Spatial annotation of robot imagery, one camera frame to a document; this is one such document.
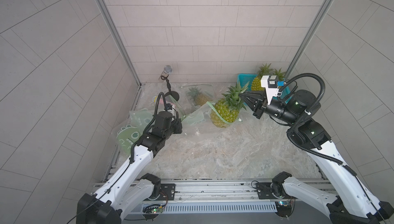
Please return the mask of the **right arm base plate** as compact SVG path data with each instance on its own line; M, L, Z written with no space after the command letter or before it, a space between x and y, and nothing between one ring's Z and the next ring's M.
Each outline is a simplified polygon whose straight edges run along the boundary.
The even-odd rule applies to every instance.
M275 200L275 201L287 201L296 200L297 198L287 195L280 187L275 187L274 183L264 183L254 181L251 186L256 190L258 198L260 200Z

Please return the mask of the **orange pineapple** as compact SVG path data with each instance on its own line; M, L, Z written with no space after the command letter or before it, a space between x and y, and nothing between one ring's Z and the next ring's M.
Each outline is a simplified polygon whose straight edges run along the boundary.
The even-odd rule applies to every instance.
M279 70L274 69L274 75L276 75L278 77L279 81L284 81L286 72L283 72L282 69L279 69Z

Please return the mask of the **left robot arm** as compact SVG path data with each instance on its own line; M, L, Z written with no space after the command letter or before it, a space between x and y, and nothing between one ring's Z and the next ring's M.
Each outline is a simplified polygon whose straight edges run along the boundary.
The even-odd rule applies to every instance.
M142 170L164 148L173 134L182 133L177 111L161 111L154 115L142 136L130 150L129 158L94 194L84 194L78 202L74 220L78 224L120 224L130 212L146 199L161 195L161 179L145 174L133 186Z

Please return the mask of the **yellow pineapple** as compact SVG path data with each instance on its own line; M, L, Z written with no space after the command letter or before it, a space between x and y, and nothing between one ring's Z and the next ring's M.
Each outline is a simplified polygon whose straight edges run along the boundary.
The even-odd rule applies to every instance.
M270 75L273 69L271 68L271 64L264 64L259 68L257 76L254 78L251 84L252 91L263 91L264 87L261 86L261 79L263 76Z

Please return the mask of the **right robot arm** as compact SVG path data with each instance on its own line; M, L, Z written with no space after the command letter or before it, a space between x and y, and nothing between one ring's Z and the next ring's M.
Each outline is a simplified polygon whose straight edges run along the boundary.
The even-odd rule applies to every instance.
M256 118L266 113L289 125L286 132L289 141L314 160L336 193L325 193L287 172L275 176L270 188L262 191L278 199L286 196L299 199L325 214L333 224L378 224L390 219L394 214L393 206L380 201L360 182L327 131L313 120L324 93L324 87L318 96L305 90L297 91L288 104L268 101L262 91L240 94Z

